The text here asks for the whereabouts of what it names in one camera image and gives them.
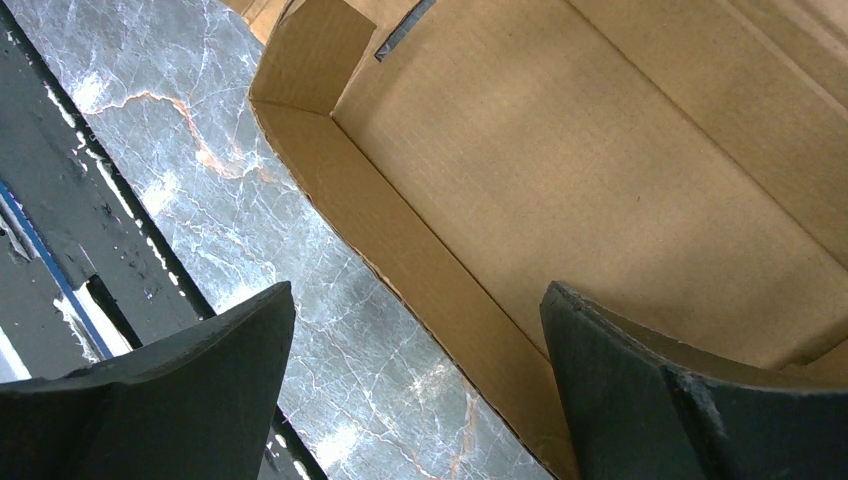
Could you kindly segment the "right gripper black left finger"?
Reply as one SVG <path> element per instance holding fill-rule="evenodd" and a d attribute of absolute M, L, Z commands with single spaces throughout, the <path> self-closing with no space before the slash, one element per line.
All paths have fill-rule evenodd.
<path fill-rule="evenodd" d="M 2 477 L 256 478 L 295 319 L 279 282 L 130 353 L 3 384 Z"/>

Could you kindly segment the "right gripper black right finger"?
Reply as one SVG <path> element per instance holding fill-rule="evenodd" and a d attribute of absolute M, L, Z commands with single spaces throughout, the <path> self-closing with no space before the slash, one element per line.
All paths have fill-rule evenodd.
<path fill-rule="evenodd" d="M 540 304 L 585 479 L 843 479 L 847 390 L 614 314 L 562 282 Z"/>

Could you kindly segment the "cardboard box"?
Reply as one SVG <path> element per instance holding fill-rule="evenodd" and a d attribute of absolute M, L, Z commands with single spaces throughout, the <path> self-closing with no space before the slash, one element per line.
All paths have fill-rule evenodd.
<path fill-rule="evenodd" d="M 847 390 L 843 1 L 235 1 L 310 203 L 553 475 L 553 282 Z"/>

